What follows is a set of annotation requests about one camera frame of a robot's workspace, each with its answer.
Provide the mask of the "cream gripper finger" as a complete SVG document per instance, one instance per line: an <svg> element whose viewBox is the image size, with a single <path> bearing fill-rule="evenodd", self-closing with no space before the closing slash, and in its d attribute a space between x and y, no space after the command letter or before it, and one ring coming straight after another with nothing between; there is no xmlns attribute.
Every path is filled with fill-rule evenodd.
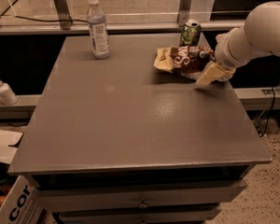
<svg viewBox="0 0 280 224"><path fill-rule="evenodd" d="M223 67L220 63L209 62L196 80L199 86L208 86L214 81L224 82L232 78L234 68Z"/></svg>
<svg viewBox="0 0 280 224"><path fill-rule="evenodd" d="M216 41L217 41L217 43L221 43L221 42L224 42L227 38L228 38L227 33L219 34L216 36Z"/></svg>

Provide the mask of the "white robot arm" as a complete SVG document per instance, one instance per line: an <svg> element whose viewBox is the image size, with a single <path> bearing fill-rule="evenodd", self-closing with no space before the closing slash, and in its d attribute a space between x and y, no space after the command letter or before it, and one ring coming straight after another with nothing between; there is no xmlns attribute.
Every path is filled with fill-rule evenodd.
<svg viewBox="0 0 280 224"><path fill-rule="evenodd" d="M215 58L198 76L196 84L229 80L235 70L250 61L270 55L280 57L280 1L255 7L245 23L216 37Z"/></svg>

